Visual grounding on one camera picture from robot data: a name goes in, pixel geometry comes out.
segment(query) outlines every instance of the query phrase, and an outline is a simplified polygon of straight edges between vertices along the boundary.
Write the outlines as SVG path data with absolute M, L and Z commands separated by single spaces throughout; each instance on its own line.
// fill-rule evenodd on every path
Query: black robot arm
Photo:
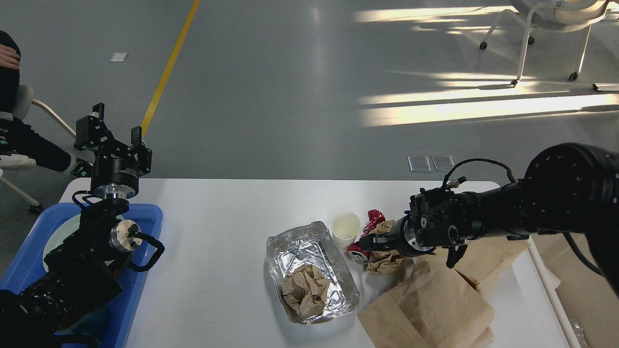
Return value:
M 450 174 L 441 187 L 411 196 L 410 210 L 391 232 L 363 237 L 361 249 L 419 256 L 448 248 L 452 268 L 479 238 L 564 233 L 569 241 L 569 233 L 584 233 L 601 273 L 618 292 L 619 154 L 575 143 L 553 146 L 531 161 L 523 179 L 510 178 L 515 182 L 483 193 L 454 193 L 466 179 L 448 183 Z
M 45 256 L 49 271 L 43 277 L 19 294 L 0 290 L 2 347 L 57 348 L 67 342 L 95 347 L 90 336 L 54 333 L 105 306 L 123 291 L 118 279 L 127 268 L 148 271 L 164 251 L 135 222 L 118 219 L 129 210 L 128 199 L 138 194 L 139 177 L 150 172 L 152 152 L 142 142 L 140 127 L 132 129 L 130 146 L 115 139 L 103 111 L 99 103 L 77 122 L 74 147 L 95 154 L 90 191 L 73 195 L 81 209 L 79 228 Z M 132 252 L 142 241 L 157 250 L 145 265 L 136 265 Z

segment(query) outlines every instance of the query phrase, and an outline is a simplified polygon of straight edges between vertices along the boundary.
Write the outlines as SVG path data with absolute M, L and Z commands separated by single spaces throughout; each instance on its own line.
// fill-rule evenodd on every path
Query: person's hand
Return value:
M 0 45 L 0 67 L 19 70 L 19 54 L 11 47 Z

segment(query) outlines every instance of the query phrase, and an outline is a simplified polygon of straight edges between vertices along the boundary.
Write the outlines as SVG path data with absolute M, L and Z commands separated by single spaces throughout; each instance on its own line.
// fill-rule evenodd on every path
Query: paper cup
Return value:
M 360 230 L 361 221 L 351 212 L 339 214 L 335 217 L 331 225 L 333 241 L 342 249 L 348 248 L 349 245 L 355 242 Z

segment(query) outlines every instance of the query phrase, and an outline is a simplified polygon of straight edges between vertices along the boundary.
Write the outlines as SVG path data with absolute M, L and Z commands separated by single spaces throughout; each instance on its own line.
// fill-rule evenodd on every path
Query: sunlight on floor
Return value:
M 469 6 L 469 7 L 438 7 L 420 9 L 383 9 L 357 11 L 354 21 L 358 23 L 372 22 L 406 22 L 422 20 L 424 22 L 442 22 L 447 15 L 487 15 L 499 13 L 511 6 Z
M 469 74 L 464 72 L 424 73 L 424 72 L 396 72 L 399 74 L 424 76 L 432 79 L 439 87 L 448 87 L 445 90 L 431 92 L 398 93 L 386 95 L 372 95 L 358 99 L 360 105 L 381 105 L 390 103 L 428 103 L 441 100 L 466 98 L 504 97 L 509 95 L 534 95 L 551 91 L 540 89 L 539 81 L 523 80 L 518 88 L 508 86 L 512 75 L 499 74 Z M 556 84 L 553 93 L 567 92 L 569 82 Z
M 535 94 L 532 94 L 528 98 L 372 108 L 361 110 L 361 124 L 365 127 L 377 127 L 502 116 L 552 115 L 575 113 L 587 107 L 617 104 L 619 104 L 619 95 L 616 94 L 562 97 L 536 97 Z

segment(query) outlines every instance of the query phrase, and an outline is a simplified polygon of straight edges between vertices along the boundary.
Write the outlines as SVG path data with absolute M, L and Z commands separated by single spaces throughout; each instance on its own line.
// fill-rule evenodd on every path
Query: blue tray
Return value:
M 7 289 L 17 294 L 43 276 L 45 270 L 42 257 L 45 244 L 60 225 L 79 213 L 79 207 L 73 203 L 59 203 L 45 209 L 0 281 L 0 289 Z M 135 221 L 142 232 L 159 238 L 163 220 L 163 213 L 159 207 L 153 204 L 130 204 L 129 211 L 124 213 L 123 217 Z M 135 264 L 145 264 L 154 253 L 155 248 L 145 244 L 133 252 L 132 260 Z M 123 292 L 106 306 L 110 311 L 110 321 L 105 329 L 103 344 L 100 348 L 124 347 L 147 273 L 136 273 L 127 269 L 120 277 Z

